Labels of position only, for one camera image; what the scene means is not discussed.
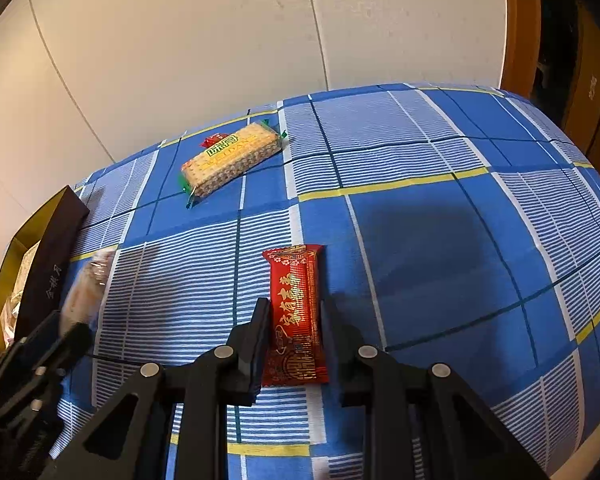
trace red label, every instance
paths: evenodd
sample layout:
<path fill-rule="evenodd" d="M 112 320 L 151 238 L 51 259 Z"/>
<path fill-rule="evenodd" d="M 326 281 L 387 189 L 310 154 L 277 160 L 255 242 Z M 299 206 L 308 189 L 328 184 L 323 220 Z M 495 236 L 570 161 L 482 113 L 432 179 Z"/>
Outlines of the red label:
<path fill-rule="evenodd" d="M 212 136 L 207 137 L 201 144 L 203 148 L 211 148 L 216 142 L 228 137 L 229 134 L 213 134 Z"/>
<path fill-rule="evenodd" d="M 320 245 L 264 251 L 271 264 L 271 346 L 264 386 L 327 382 L 318 330 Z"/>

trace plastic bag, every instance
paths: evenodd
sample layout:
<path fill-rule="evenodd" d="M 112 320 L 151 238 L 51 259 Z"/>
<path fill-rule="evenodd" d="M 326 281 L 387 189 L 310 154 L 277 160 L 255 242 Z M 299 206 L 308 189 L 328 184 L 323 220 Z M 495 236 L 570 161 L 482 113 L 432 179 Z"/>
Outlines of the plastic bag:
<path fill-rule="evenodd" d="M 4 307 L 0 313 L 0 325 L 2 326 L 2 338 L 4 339 L 5 346 L 9 346 L 13 342 L 13 337 L 16 332 L 16 322 L 18 321 L 18 312 L 20 311 L 20 300 L 22 299 L 24 286 L 27 283 L 29 270 L 39 244 L 40 242 L 36 243 L 24 253 L 16 277 L 16 282 L 13 285 L 13 292 L 4 302 Z"/>
<path fill-rule="evenodd" d="M 60 311 L 60 337 L 76 323 L 89 324 L 100 309 L 116 250 L 100 249 L 78 273 Z"/>
<path fill-rule="evenodd" d="M 282 136 L 262 123 L 247 124 L 234 134 L 207 140 L 216 142 L 209 142 L 204 152 L 181 168 L 183 188 L 189 193 L 187 208 L 282 148 Z"/>

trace blue checkered fabric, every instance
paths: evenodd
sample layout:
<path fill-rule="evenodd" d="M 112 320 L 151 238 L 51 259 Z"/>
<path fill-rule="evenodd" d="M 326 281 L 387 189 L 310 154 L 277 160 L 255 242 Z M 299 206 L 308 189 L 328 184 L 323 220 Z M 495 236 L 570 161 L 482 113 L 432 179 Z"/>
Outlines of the blue checkered fabric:
<path fill-rule="evenodd" d="M 283 151 L 186 209 L 178 173 L 200 142 L 262 120 L 288 133 Z M 54 453 L 128 362 L 183 364 L 222 344 L 269 293 L 260 253 L 303 242 L 326 246 L 328 289 L 368 343 L 447 362 L 549 474 L 600 422 L 600 176 L 523 98 L 431 84 L 300 96 L 76 189 L 91 213 L 67 287 L 91 251 L 117 246 L 94 348 L 117 362 L 85 358 L 68 378 Z M 362 424 L 328 385 L 267 388 L 228 409 L 230 477 L 360 478 Z"/>

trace white stripe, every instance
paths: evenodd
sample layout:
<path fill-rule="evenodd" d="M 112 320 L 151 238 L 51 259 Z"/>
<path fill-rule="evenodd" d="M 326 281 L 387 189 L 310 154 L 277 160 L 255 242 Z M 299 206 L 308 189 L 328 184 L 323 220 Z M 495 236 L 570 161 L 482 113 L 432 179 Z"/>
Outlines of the white stripe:
<path fill-rule="evenodd" d="M 411 117 L 411 114 L 405 110 L 405 108 L 402 106 L 402 104 L 400 104 L 400 101 L 398 101 L 398 99 L 395 98 L 394 94 L 387 91 L 387 93 L 391 96 L 391 99 L 393 99 L 395 101 L 395 103 L 400 107 L 400 110 L 402 110 L 405 115 L 407 115 L 408 118 L 410 118 L 411 122 L 413 124 L 415 124 L 415 126 L 417 127 L 417 129 L 420 130 L 420 132 L 424 135 L 425 139 L 427 139 L 427 142 L 433 147 L 433 149 L 436 151 L 436 153 L 438 154 L 438 156 L 442 159 L 442 161 L 445 163 L 446 167 L 448 168 L 448 170 L 453 173 L 453 169 L 451 168 L 450 164 L 446 161 L 446 158 L 442 155 L 442 153 L 440 153 L 440 150 L 437 149 L 436 145 L 431 142 L 431 139 L 429 138 L 429 136 L 425 133 L 425 131 L 422 129 L 422 127 L 415 121 L 415 119 L 413 117 Z"/>
<path fill-rule="evenodd" d="M 286 137 L 282 139 L 282 161 L 284 162 L 283 168 L 285 170 L 286 198 L 291 200 L 298 196 L 298 190 L 296 189 L 296 176 L 294 174 L 293 163 L 291 162 L 290 134 L 286 129 L 286 115 L 282 101 L 278 101 L 278 108 L 278 127 L 280 128 L 280 134 L 286 132 Z"/>
<path fill-rule="evenodd" d="M 116 254 L 113 256 L 113 261 L 111 263 L 111 270 L 109 272 L 109 277 L 107 278 L 107 285 L 104 288 L 104 294 L 102 296 L 102 301 L 100 302 L 100 309 L 98 311 L 98 329 L 96 330 L 96 337 L 93 343 L 93 351 L 94 354 L 98 354 L 98 350 L 100 348 L 100 336 L 102 334 L 102 318 L 104 313 L 104 307 L 107 303 L 107 297 L 109 296 L 109 290 L 111 289 L 111 280 L 113 280 L 113 275 L 116 271 L 116 266 L 118 265 L 118 258 L 120 257 L 120 250 L 116 251 Z M 96 384 L 98 382 L 98 360 L 94 359 L 91 363 L 91 405 L 97 406 L 96 402 Z"/>
<path fill-rule="evenodd" d="M 582 185 L 584 187 L 587 188 L 587 191 L 589 191 L 589 193 L 591 194 L 591 197 L 593 200 L 595 200 L 596 205 L 598 206 L 598 209 L 600 211 L 600 199 L 598 198 L 598 196 L 594 193 L 592 187 L 589 185 L 588 181 L 586 178 L 584 178 L 584 175 L 580 172 L 580 168 L 578 168 L 577 166 L 575 168 L 573 168 L 573 173 L 575 173 L 578 178 L 580 179 L 580 181 L 582 182 Z"/>
<path fill-rule="evenodd" d="M 247 187 L 247 176 L 246 174 L 244 174 L 242 176 L 242 189 L 240 190 L 240 206 L 238 209 L 240 209 L 240 211 L 242 211 L 244 209 L 244 191 L 246 190 Z"/>
<path fill-rule="evenodd" d="M 136 289 L 136 283 L 138 282 L 138 276 L 140 275 L 140 270 L 142 269 L 142 257 L 144 256 L 144 250 L 146 249 L 146 242 L 142 244 L 142 250 L 140 251 L 140 259 L 138 260 L 138 266 L 136 267 L 136 273 L 134 275 L 133 283 L 131 284 L 131 293 L 129 294 L 129 301 L 126 304 L 126 322 L 125 322 L 125 333 L 122 336 L 122 351 L 120 352 L 121 358 L 125 357 L 125 344 L 126 337 L 129 332 L 129 314 L 131 313 L 131 302 L 133 301 L 134 292 Z"/>
<path fill-rule="evenodd" d="M 240 455 L 240 478 L 247 480 L 247 457 Z"/>
<path fill-rule="evenodd" d="M 461 144 L 461 150 L 467 151 L 462 140 L 456 138 L 436 144 L 421 142 L 407 146 L 371 148 L 364 152 L 337 153 L 334 158 L 345 187 L 480 167 L 480 161 L 470 153 L 461 153 L 458 157 L 458 144 Z M 457 168 L 454 167 L 456 162 L 459 163 Z M 307 168 L 306 173 L 311 174 L 311 169 Z M 315 173 L 311 180 L 313 187 L 330 184 L 328 179 L 316 177 Z"/>
<path fill-rule="evenodd" d="M 546 402 L 546 388 L 544 386 L 544 376 L 540 377 L 540 397 L 542 399 L 542 413 L 544 414 L 544 460 L 542 460 L 542 469 L 546 469 L 551 453 L 550 449 L 550 428 L 549 428 L 549 413 Z"/>
<path fill-rule="evenodd" d="M 109 230 L 109 226 L 111 225 L 111 220 L 113 218 L 113 215 L 115 215 L 115 213 L 116 213 L 116 209 L 118 208 L 120 199 L 122 199 L 122 196 L 125 194 L 126 188 L 129 186 L 129 183 L 131 182 L 131 177 L 133 176 L 134 168 L 136 167 L 136 160 L 138 160 L 138 159 L 137 158 L 134 159 L 133 164 L 131 165 L 131 171 L 129 171 L 129 178 L 126 180 L 125 187 L 123 187 L 122 192 L 118 196 L 118 199 L 116 200 L 116 205 L 113 206 L 111 216 L 109 217 L 109 221 L 107 222 L 107 228 L 105 229 L 104 234 L 102 235 L 102 240 L 100 241 L 100 247 L 102 247 L 102 244 L 104 243 L 104 238 L 105 238 L 105 236 L 107 236 L 107 231 Z"/>
<path fill-rule="evenodd" d="M 573 452 L 575 453 L 580 447 L 582 433 L 584 432 L 584 385 L 582 383 L 582 368 L 580 367 L 580 352 L 576 348 L 571 355 L 573 357 L 573 365 L 576 372 L 576 392 L 578 395 L 578 434 L 576 436 L 575 446 L 573 447 Z"/>
<path fill-rule="evenodd" d="M 535 108 L 533 105 L 529 105 L 524 101 L 513 99 L 511 97 L 507 97 L 506 99 L 516 110 L 520 112 L 520 114 L 523 117 L 526 118 L 527 121 L 529 121 L 531 124 L 533 124 L 533 126 L 535 126 L 536 130 L 538 130 L 545 139 L 548 139 L 549 141 L 560 140 L 560 142 L 573 144 L 569 137 L 567 137 L 567 135 L 565 135 L 565 133 L 560 128 L 558 128 L 558 126 L 556 126 L 551 119 L 549 119 L 547 116 L 544 116 L 544 114 L 540 110 Z M 532 117 L 531 114 L 528 113 L 524 108 L 528 109 L 529 112 L 533 111 L 534 114 L 538 115 L 538 120 Z M 545 124 L 539 124 L 538 121 L 544 122 L 541 116 L 544 116 L 548 122 Z M 567 160 L 567 162 L 571 162 L 569 157 L 566 156 L 562 150 L 558 150 L 560 151 L 560 154 L 565 158 L 565 160 Z"/>
<path fill-rule="evenodd" d="M 456 134 L 458 134 L 458 136 L 465 137 L 465 134 L 462 132 L 462 130 L 460 128 L 458 128 L 451 119 L 449 119 L 448 115 L 442 111 L 442 108 L 440 108 L 437 104 L 435 104 L 435 102 L 433 102 L 428 95 L 426 95 L 422 90 L 416 90 L 415 92 L 416 92 L 416 94 L 419 94 L 420 97 L 422 97 L 429 104 L 429 106 L 431 108 L 433 108 L 435 111 L 438 112 L 438 114 L 447 122 L 447 124 L 449 126 L 451 126 L 453 131 L 455 131 Z"/>
<path fill-rule="evenodd" d="M 366 280 L 369 283 L 369 291 L 371 292 L 371 302 L 374 306 L 374 312 L 376 314 L 376 323 L 378 324 L 378 333 L 380 335 L 380 344 L 382 350 L 386 348 L 386 335 L 384 334 L 384 323 L 382 322 L 382 316 L 380 314 L 380 305 L 378 303 L 378 295 L 376 294 L 376 286 L 374 285 L 374 279 L 371 275 L 371 266 L 369 266 L 369 260 L 366 257 L 365 243 L 362 240 L 362 233 L 360 232 L 360 226 L 358 225 L 358 218 L 356 212 L 353 211 L 353 205 L 349 199 L 349 195 L 345 195 L 345 202 L 349 209 L 349 215 L 351 216 L 351 222 L 353 223 L 353 229 L 356 232 L 356 238 L 358 239 L 358 246 L 360 247 L 360 254 L 362 256 L 362 263 L 365 267 Z"/>
<path fill-rule="evenodd" d="M 56 458 L 71 442 L 72 438 L 91 418 L 91 413 L 75 406 L 67 399 L 60 399 L 58 416 L 64 421 L 64 429 L 49 452 L 52 458 Z"/>
<path fill-rule="evenodd" d="M 300 221 L 300 205 L 293 204 L 289 208 L 289 227 L 291 228 L 291 245 L 304 244 L 302 222 Z"/>
<path fill-rule="evenodd" d="M 571 249 L 571 246 L 567 243 L 567 240 L 565 240 L 564 235 L 562 234 L 561 229 L 558 227 L 557 221 L 555 221 L 555 218 L 552 215 L 552 213 L 549 211 L 546 203 L 543 202 L 540 199 L 540 197 L 536 193 L 536 190 L 531 187 L 531 185 L 528 183 L 528 181 L 522 175 L 520 175 L 520 180 L 526 185 L 526 188 L 529 190 L 529 192 L 533 195 L 533 197 L 536 199 L 536 201 L 538 201 L 538 203 L 542 206 L 542 209 L 544 209 L 544 212 L 546 213 L 546 216 L 553 223 L 553 225 L 555 227 L 555 231 L 558 233 L 558 238 L 560 238 L 560 240 L 564 244 L 565 248 L 567 249 L 568 253 L 570 254 L 571 260 L 573 261 L 573 265 L 577 266 L 578 265 L 578 260 L 576 259 L 575 254 L 573 254 L 573 250 Z M 580 283 L 582 284 L 582 291 L 584 292 L 584 295 L 585 295 L 585 298 L 586 298 L 586 301 L 587 301 L 587 307 L 589 309 L 589 315 L 591 317 L 593 317 L 592 309 L 591 309 L 591 301 L 589 299 L 589 294 L 587 292 L 584 280 L 582 279 L 582 276 L 580 275 L 580 273 L 578 273 L 578 276 L 580 278 Z"/>
<path fill-rule="evenodd" d="M 294 209 L 299 217 L 298 206 Z M 290 245 L 289 219 L 289 210 L 283 209 L 247 216 L 241 222 L 244 236 L 240 244 L 238 322 L 248 320 L 256 297 L 269 293 L 269 264 L 260 252 L 263 247 Z M 299 218 L 296 224 L 296 237 L 301 238 Z M 222 261 L 234 254 L 235 238 L 231 236 L 234 231 L 235 221 L 222 222 L 121 250 L 102 315 L 101 351 L 119 356 L 123 342 L 120 333 L 127 332 L 125 358 L 180 364 L 224 343 L 232 326 L 231 308 L 226 307 L 230 304 L 225 294 L 226 284 L 234 278 L 233 272 L 223 273 Z M 218 237 L 217 232 L 229 234 Z M 146 249 L 140 261 L 143 247 Z M 153 259 L 146 256 L 149 252 Z M 136 274 L 140 277 L 134 285 Z M 207 276 L 215 278 L 212 285 L 189 286 L 204 281 Z M 133 312 L 127 321 L 130 298 Z M 154 335 L 151 328 L 156 322 L 163 330 Z M 181 330 L 182 326 L 193 326 L 193 332 Z M 101 404 L 119 387 L 128 371 L 122 365 L 100 365 L 98 370 L 97 401 Z M 304 388 L 266 388 L 256 405 L 240 409 L 240 416 L 244 442 L 309 443 Z M 287 421 L 298 424 L 287 424 Z M 178 425 L 179 419 L 174 418 L 174 431 Z M 227 435 L 230 441 L 235 441 L 235 433 L 235 418 L 229 413 Z"/>
<path fill-rule="evenodd" d="M 146 186 L 146 183 L 149 181 L 149 177 L 151 176 L 151 174 L 154 171 L 155 161 L 158 159 L 159 151 L 160 150 L 155 150 L 154 154 L 151 157 L 151 162 L 149 163 L 149 168 L 147 168 L 144 179 L 142 180 L 142 184 L 140 185 L 140 189 L 138 190 L 138 194 L 136 194 L 136 199 L 134 200 L 133 209 L 138 207 L 138 202 L 140 202 L 140 197 L 142 196 L 142 192 L 144 191 L 144 186 Z"/>
<path fill-rule="evenodd" d="M 456 126 L 456 124 L 449 118 L 449 116 L 443 112 L 442 108 L 435 104 L 435 102 L 433 102 L 431 98 L 428 95 L 426 95 L 422 90 L 416 90 L 416 92 L 422 96 L 422 98 L 429 104 L 429 106 L 431 106 L 435 111 L 438 112 L 438 114 L 447 122 L 449 126 L 453 128 L 453 130 L 460 137 L 464 137 L 464 142 L 466 142 L 466 145 L 469 147 L 469 149 L 472 152 L 474 152 L 474 155 L 478 157 L 482 165 L 485 167 L 490 166 L 489 161 L 486 159 L 486 157 L 480 152 L 480 150 L 478 150 L 478 148 L 475 147 L 475 145 L 471 142 L 470 139 L 466 138 L 466 135 L 462 132 L 462 130 L 460 130 L 460 128 Z"/>
<path fill-rule="evenodd" d="M 135 212 L 136 212 L 135 209 L 130 211 L 129 216 L 126 219 L 125 228 L 122 230 L 122 236 L 120 237 L 120 241 L 118 242 L 119 244 L 121 244 L 122 242 L 124 242 L 126 240 L 126 233 L 129 231 L 129 226 L 131 225 L 131 222 L 134 219 Z"/>
<path fill-rule="evenodd" d="M 562 149 L 562 147 L 560 146 L 560 144 L 558 142 L 554 142 L 552 141 L 550 143 L 558 153 L 560 153 L 562 155 L 562 158 L 564 160 L 566 160 L 568 163 L 572 164 L 573 161 L 571 160 L 571 157 Z"/>
<path fill-rule="evenodd" d="M 322 406 L 322 389 L 320 384 L 308 384 L 306 391 L 306 412 L 309 418 L 309 444 L 327 442 L 324 427 L 324 409 Z"/>
<path fill-rule="evenodd" d="M 329 480 L 329 459 L 326 456 L 312 456 L 311 469 L 314 480 Z"/>
<path fill-rule="evenodd" d="M 497 103 L 500 105 L 500 108 L 502 108 L 504 111 L 506 111 L 506 113 L 507 113 L 507 114 L 509 114 L 509 115 L 510 115 L 510 117 L 511 117 L 511 118 L 512 118 L 514 121 L 516 121 L 516 122 L 517 122 L 517 123 L 518 123 L 520 126 L 522 126 L 522 127 L 525 129 L 525 131 L 526 131 L 526 132 L 529 134 L 529 137 L 531 137 L 533 140 L 536 140 L 536 138 L 535 138 L 533 135 L 531 135 L 531 132 L 530 132 L 530 131 L 527 129 L 527 127 L 526 127 L 524 124 L 522 124 L 522 123 L 521 123 L 521 122 L 518 120 L 518 118 L 517 118 L 517 117 L 514 117 L 514 115 L 513 115 L 511 112 L 509 112 L 509 110 L 507 110 L 507 109 L 506 109 L 506 108 L 505 108 L 505 107 L 502 105 L 502 103 L 500 102 L 500 100 L 499 100 L 499 99 L 498 99 L 498 98 L 497 98 L 495 95 L 491 95 L 491 97 L 493 97 L 493 98 L 495 99 L 495 101 L 496 101 L 496 102 L 497 102 Z M 540 147 L 541 147 L 541 148 L 544 150 L 544 152 L 545 152 L 547 155 L 549 155 L 549 157 L 551 158 L 551 160 L 552 160 L 552 161 L 554 161 L 554 162 L 557 164 L 557 163 L 558 163 L 558 161 L 554 159 L 554 156 L 553 156 L 551 153 L 549 153 L 549 151 L 547 151 L 547 149 L 544 147 L 544 145 L 542 144 L 542 142 L 538 142 L 538 144 L 539 144 L 539 145 L 540 145 Z"/>
<path fill-rule="evenodd" d="M 347 463 L 347 462 L 353 462 L 353 463 L 359 463 L 362 462 L 362 453 L 349 453 L 346 455 L 340 455 L 340 456 L 331 456 L 328 457 L 328 459 L 330 460 L 330 462 L 334 462 L 334 463 Z"/>
<path fill-rule="evenodd" d="M 546 265 L 546 270 L 549 273 L 549 277 L 551 278 L 552 283 L 556 283 L 558 281 L 558 275 L 555 272 L 554 264 L 552 263 L 551 258 L 549 257 L 549 254 L 546 252 L 544 246 L 542 245 L 542 242 L 540 241 L 540 237 L 538 236 L 538 232 L 536 232 L 536 228 L 533 226 L 533 224 L 531 223 L 531 220 L 526 215 L 525 211 L 522 209 L 522 206 L 520 205 L 520 202 L 518 202 L 518 199 L 513 195 L 511 190 L 506 186 L 502 177 L 497 173 L 491 173 L 491 176 L 498 183 L 500 188 L 503 190 L 504 194 L 507 195 L 508 199 L 513 204 L 513 207 L 516 208 L 516 211 L 520 215 L 520 218 L 522 219 L 522 221 L 525 223 L 525 226 L 526 226 L 527 230 L 529 231 L 529 234 L 531 234 L 531 237 L 534 241 L 534 245 L 536 246 L 536 249 L 538 249 L 540 255 L 542 256 L 542 259 L 544 260 L 544 264 Z M 567 305 L 564 301 L 564 296 L 562 294 L 562 289 L 560 288 L 559 283 L 557 283 L 557 285 L 554 286 L 554 291 L 555 291 L 556 298 L 558 299 L 558 304 L 560 305 L 560 311 L 562 312 L 562 318 L 564 319 L 564 324 L 567 329 L 567 334 L 569 335 L 569 340 L 573 341 L 573 339 L 576 336 L 575 336 L 575 332 L 573 331 L 573 326 L 571 325 L 569 311 L 568 311 Z"/>

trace metal screw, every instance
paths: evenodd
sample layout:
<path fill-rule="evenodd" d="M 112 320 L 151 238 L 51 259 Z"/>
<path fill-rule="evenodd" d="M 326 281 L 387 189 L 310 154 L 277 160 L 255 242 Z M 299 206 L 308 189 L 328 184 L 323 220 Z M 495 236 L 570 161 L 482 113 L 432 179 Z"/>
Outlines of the metal screw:
<path fill-rule="evenodd" d="M 214 350 L 214 355 L 219 359 L 226 359 L 234 354 L 234 349 L 229 345 L 220 345 Z"/>
<path fill-rule="evenodd" d="M 153 377 L 160 371 L 160 367 L 156 363 L 145 363 L 140 368 L 140 373 L 144 377 Z"/>
<path fill-rule="evenodd" d="M 378 355 L 378 349 L 375 346 L 363 345 L 358 348 L 358 355 L 365 359 L 373 359 Z"/>
<path fill-rule="evenodd" d="M 451 368 L 449 368 L 444 363 L 434 364 L 431 367 L 431 371 L 436 377 L 440 377 L 440 378 L 449 377 L 449 375 L 451 375 Z"/>

